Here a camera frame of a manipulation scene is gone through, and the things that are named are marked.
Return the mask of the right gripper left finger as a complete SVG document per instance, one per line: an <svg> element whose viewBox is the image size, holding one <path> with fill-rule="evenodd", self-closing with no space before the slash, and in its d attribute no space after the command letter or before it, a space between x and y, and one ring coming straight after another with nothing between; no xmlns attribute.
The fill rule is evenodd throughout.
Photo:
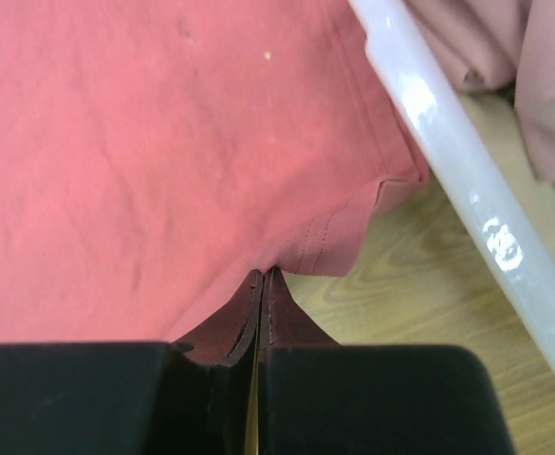
<svg viewBox="0 0 555 455"><path fill-rule="evenodd" d="M0 344L0 454L242 454L263 275L175 342Z"/></svg>

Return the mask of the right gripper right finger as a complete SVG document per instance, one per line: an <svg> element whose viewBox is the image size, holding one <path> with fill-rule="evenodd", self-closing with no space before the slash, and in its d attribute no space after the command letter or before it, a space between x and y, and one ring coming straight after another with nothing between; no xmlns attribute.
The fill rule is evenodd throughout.
<svg viewBox="0 0 555 455"><path fill-rule="evenodd" d="M487 369L455 345L341 345L264 278L259 319L263 454L511 454Z"/></svg>

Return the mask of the dusty rose t shirt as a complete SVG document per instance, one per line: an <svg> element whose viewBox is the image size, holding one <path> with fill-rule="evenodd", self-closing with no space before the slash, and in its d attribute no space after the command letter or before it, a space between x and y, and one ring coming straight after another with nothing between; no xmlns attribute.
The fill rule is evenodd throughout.
<svg viewBox="0 0 555 455"><path fill-rule="evenodd" d="M427 163L344 1L0 1L0 342L174 340L344 275Z"/></svg>

